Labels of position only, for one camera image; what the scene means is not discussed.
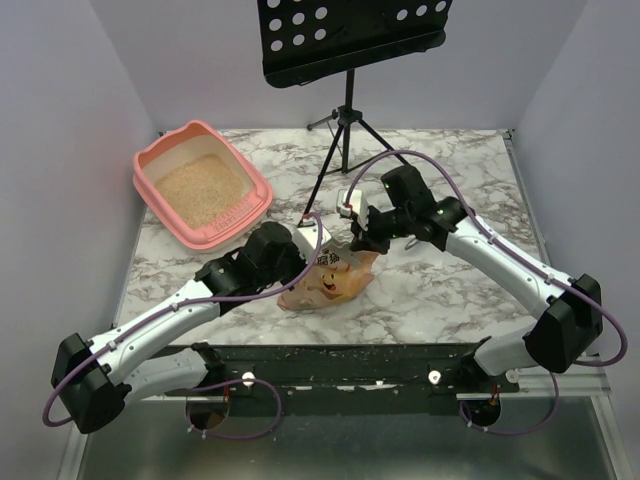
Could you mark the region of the white bag sealing clip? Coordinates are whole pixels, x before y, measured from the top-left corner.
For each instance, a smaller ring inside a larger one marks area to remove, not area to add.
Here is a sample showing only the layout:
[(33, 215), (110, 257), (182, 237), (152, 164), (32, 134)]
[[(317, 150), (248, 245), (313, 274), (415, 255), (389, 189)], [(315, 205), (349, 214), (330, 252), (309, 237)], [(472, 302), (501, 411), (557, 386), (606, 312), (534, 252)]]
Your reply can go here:
[(349, 266), (354, 268), (362, 266), (362, 262), (359, 257), (349, 249), (349, 245), (347, 243), (330, 239), (325, 243), (324, 248), (327, 249), (329, 253), (335, 253), (341, 261), (345, 262)]

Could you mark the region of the orange cat litter bag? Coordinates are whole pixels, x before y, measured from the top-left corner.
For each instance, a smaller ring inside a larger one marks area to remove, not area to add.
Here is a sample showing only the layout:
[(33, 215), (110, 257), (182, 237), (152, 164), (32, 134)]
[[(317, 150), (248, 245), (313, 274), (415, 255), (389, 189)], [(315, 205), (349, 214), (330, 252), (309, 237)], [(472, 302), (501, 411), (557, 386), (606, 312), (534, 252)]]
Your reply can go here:
[(375, 279), (372, 267), (379, 254), (359, 251), (354, 266), (333, 250), (321, 251), (314, 267), (291, 290), (282, 293), (277, 305), (282, 310), (312, 310), (355, 299)]

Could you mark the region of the pink litter box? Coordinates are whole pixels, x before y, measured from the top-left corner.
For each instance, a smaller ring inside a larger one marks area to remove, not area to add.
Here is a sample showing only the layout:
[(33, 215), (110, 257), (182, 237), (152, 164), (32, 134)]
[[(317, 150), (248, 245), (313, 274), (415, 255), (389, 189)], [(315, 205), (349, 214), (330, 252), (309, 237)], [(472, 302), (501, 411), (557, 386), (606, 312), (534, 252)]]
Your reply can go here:
[(268, 180), (209, 124), (192, 120), (133, 158), (133, 184), (148, 208), (186, 248), (214, 251), (266, 214)]

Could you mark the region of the metal litter scoop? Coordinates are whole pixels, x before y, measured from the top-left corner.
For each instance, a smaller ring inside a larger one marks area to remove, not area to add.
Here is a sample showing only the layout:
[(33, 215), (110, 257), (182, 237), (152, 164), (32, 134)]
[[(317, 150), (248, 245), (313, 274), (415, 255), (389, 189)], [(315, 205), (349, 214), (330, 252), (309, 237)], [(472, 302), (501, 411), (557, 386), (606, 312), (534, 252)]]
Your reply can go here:
[(407, 242), (407, 244), (405, 245), (405, 249), (406, 250), (410, 250), (410, 249), (414, 248), (415, 246), (417, 246), (419, 243), (420, 243), (419, 239), (413, 238), (413, 239), (411, 239), (411, 240), (409, 240)]

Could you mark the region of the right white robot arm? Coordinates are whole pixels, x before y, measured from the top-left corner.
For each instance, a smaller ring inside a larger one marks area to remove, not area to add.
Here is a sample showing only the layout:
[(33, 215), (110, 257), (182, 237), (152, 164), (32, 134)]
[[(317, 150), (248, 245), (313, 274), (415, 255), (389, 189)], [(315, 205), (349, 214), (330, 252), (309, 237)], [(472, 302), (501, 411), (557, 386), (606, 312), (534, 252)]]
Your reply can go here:
[(540, 366), (563, 373), (601, 334), (601, 288), (595, 279), (587, 274), (573, 279), (536, 260), (469, 215), (455, 197), (436, 200), (411, 165), (387, 172), (381, 182), (392, 204), (387, 211), (369, 205), (355, 188), (338, 195), (337, 212), (352, 222), (352, 250), (385, 254), (393, 239), (413, 236), (483, 272), (535, 320), (480, 341), (463, 362), (469, 372), (495, 377)]

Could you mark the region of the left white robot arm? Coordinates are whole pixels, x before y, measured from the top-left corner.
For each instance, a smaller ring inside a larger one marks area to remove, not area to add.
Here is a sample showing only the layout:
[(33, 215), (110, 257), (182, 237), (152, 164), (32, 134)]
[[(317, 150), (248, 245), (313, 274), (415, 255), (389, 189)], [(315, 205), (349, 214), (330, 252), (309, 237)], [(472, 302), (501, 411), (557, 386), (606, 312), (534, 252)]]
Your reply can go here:
[(135, 397), (199, 386), (208, 373), (199, 351), (188, 348), (172, 358), (160, 358), (158, 352), (240, 305), (294, 287), (315, 264), (323, 234), (316, 215), (307, 216), (295, 230), (266, 222), (245, 245), (208, 261), (147, 313), (91, 339), (77, 333), (66, 337), (56, 353), (43, 423), (65, 425), (50, 416), (54, 402), (60, 401), (67, 421), (89, 434), (117, 418)]

